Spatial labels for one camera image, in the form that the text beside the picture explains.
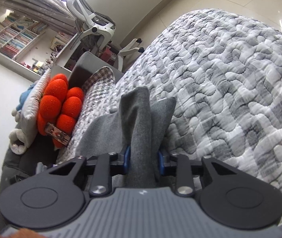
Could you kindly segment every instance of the quilted bedspread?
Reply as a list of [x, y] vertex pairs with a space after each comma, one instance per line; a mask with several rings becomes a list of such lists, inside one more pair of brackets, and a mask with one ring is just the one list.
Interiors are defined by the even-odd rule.
[[116, 85], [107, 70], [94, 78], [59, 161], [75, 156], [89, 123], [117, 107], [122, 94], [147, 86], [152, 101], [176, 98], [165, 137], [170, 152], [212, 155], [282, 191], [282, 33], [275, 28], [222, 10], [192, 11]]

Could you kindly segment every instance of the white logo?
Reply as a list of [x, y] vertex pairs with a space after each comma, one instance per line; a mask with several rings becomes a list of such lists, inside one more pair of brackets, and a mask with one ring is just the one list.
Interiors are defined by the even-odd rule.
[[146, 190], [142, 190], [142, 191], [139, 191], [139, 193], [140, 193], [141, 195], [145, 195], [145, 194], [147, 194], [148, 192], [147, 192]]

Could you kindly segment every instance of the folded gray garment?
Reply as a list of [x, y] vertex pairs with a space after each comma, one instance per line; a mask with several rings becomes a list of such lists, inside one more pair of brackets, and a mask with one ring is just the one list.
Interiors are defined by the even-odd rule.
[[146, 87], [122, 95], [118, 109], [96, 118], [76, 148], [76, 155], [91, 157], [120, 152], [131, 146], [131, 166], [126, 176], [115, 176], [113, 187], [156, 187], [157, 151], [174, 113], [174, 97], [149, 102]]

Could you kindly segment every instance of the bookshelf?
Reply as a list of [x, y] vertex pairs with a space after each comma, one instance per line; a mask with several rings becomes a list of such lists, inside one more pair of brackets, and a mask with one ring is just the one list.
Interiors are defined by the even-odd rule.
[[[71, 56], [69, 53], [70, 50], [73, 51], [74, 48], [76, 49], [78, 44], [73, 46], [72, 49], [68, 49], [67, 47], [68, 44], [74, 40], [76, 35], [73, 37], [68, 36], [46, 27], [41, 29], [40, 27], [42, 27], [44, 23], [27, 19], [24, 16], [16, 17], [15, 14], [13, 15], [15, 18], [12, 17], [13, 19], [11, 20], [14, 21], [10, 24], [6, 21], [5, 26], [3, 26], [3, 22], [0, 22], [0, 64], [32, 82], [41, 77], [35, 72], [35, 68], [30, 67], [36, 61], [45, 62], [47, 59], [51, 59], [51, 66], [54, 65], [55, 67], [63, 68], [64, 65], [56, 65], [55, 61], [61, 57], [61, 53], [67, 54], [66, 56]], [[23, 28], [21, 27], [21, 29], [17, 29], [20, 23], [24, 23], [24, 26]], [[56, 42], [55, 37], [62, 39], [61, 35], [62, 38], [64, 35], [67, 36], [62, 42], [64, 47], [59, 53], [52, 57], [51, 53], [53, 50], [50, 48], [52, 41]]]

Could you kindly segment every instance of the blue stuffed toy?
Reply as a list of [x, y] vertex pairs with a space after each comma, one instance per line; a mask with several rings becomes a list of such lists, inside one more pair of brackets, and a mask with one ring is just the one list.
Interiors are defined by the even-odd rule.
[[19, 98], [19, 105], [17, 105], [17, 107], [12, 110], [11, 115], [14, 116], [16, 122], [18, 122], [20, 119], [20, 112], [22, 110], [24, 102], [26, 101], [31, 90], [34, 88], [36, 84], [37, 84], [37, 81], [34, 82], [30, 87], [28, 87], [26, 91], [21, 93], [20, 98]]

